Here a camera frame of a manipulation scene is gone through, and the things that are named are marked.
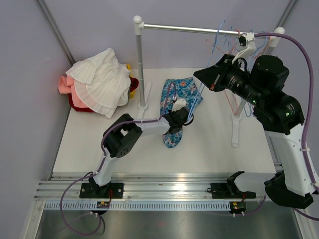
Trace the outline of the blue hanger floral skirt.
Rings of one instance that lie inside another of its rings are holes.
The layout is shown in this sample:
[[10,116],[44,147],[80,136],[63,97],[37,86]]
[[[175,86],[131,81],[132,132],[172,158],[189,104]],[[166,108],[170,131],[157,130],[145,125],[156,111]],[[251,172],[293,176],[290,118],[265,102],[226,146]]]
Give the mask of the blue hanger floral skirt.
[[202,95],[202,92],[204,90],[204,87],[205,87],[204,84],[201,83],[200,86],[199,86],[199,89],[197,91],[197,94],[195,96],[195,99],[194,99],[194,101],[193,101],[193,103],[192,103],[192,105],[190,107],[190,111],[189,111],[189,114],[188,114],[187,121],[190,121],[190,119],[191,119],[191,117],[192,117],[192,115],[193,115],[193,113],[195,111],[195,108],[197,106],[197,103],[201,99],[201,95]]

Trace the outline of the blue hanger salmon skirt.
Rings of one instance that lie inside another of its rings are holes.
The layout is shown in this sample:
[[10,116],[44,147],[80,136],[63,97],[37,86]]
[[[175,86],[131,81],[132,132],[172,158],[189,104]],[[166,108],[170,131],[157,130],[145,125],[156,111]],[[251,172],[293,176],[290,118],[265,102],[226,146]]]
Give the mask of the blue hanger salmon skirt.
[[[240,43],[240,40],[244,40],[244,38],[240,38],[240,35],[243,34],[244,32],[241,32],[239,29],[235,29],[235,31],[238,32],[238,40],[239,40],[239,43]],[[248,61],[247,59],[244,59],[244,58],[241,58],[241,61],[244,63],[244,71],[247,72],[248,71]],[[241,115],[241,112],[244,111],[246,117],[250,117],[252,116],[252,106],[246,102],[245,100],[241,100],[240,104],[239,104],[239,108],[238,108],[238,111],[237,111],[237,114],[236,115]]]

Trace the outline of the blue wire hanger grey skirt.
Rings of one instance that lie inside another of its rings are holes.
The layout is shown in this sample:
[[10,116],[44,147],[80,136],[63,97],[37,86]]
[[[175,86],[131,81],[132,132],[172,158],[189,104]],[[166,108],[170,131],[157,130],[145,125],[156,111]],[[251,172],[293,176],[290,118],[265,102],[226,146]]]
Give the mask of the blue wire hanger grey skirt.
[[215,51],[221,51],[218,47],[219,42],[224,38],[227,37],[226,34],[224,33],[220,33],[221,28],[223,26],[223,24],[226,22],[226,19],[223,19],[221,24],[219,25],[217,32],[214,34],[213,38],[207,38],[206,39],[206,46],[208,47],[209,53],[210,53],[210,57],[209,57],[209,61],[207,63],[207,67],[213,65],[214,62],[214,52]]

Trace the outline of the white pleated skirt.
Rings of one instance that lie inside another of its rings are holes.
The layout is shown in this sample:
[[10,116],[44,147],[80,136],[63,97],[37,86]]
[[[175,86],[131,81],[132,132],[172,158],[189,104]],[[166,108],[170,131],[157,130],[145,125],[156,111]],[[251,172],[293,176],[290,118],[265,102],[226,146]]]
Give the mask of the white pleated skirt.
[[129,101],[130,73],[125,64],[118,62],[112,48],[79,61],[66,71],[74,79],[80,100],[108,118]]

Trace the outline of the salmon pink skirt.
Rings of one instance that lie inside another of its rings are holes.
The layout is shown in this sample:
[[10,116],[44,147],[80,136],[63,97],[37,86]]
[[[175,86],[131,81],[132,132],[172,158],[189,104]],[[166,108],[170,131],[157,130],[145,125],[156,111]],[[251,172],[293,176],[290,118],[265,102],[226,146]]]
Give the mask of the salmon pink skirt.
[[58,81],[58,90],[60,94],[66,94],[70,105],[77,108],[84,108],[84,103],[78,97],[75,91],[74,79],[68,75],[60,76]]

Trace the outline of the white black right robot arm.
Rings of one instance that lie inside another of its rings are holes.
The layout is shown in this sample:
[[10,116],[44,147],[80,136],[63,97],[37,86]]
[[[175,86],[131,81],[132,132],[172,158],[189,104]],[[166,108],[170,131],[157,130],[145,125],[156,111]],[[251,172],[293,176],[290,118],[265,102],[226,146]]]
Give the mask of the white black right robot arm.
[[283,92],[289,70],[272,55],[258,57],[251,71],[242,70],[241,63],[226,54],[215,65],[194,72],[194,76],[211,91],[228,89],[253,105],[253,114],[268,136],[273,161],[282,168],[274,173],[234,173],[227,180],[227,194],[265,194],[279,206],[305,209],[314,201],[312,177],[316,174],[309,173],[313,165],[304,159],[302,107]]

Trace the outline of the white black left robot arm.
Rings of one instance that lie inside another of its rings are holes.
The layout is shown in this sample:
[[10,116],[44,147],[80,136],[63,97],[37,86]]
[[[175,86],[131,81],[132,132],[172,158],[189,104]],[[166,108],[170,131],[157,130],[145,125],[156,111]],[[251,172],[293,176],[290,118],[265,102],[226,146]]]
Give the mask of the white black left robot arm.
[[121,199],[124,184],[111,181],[117,161],[126,156],[142,136],[177,133],[188,122],[189,109],[169,111],[159,119],[134,119],[129,114],[118,118],[103,134],[102,158],[97,170],[81,185],[81,199]]

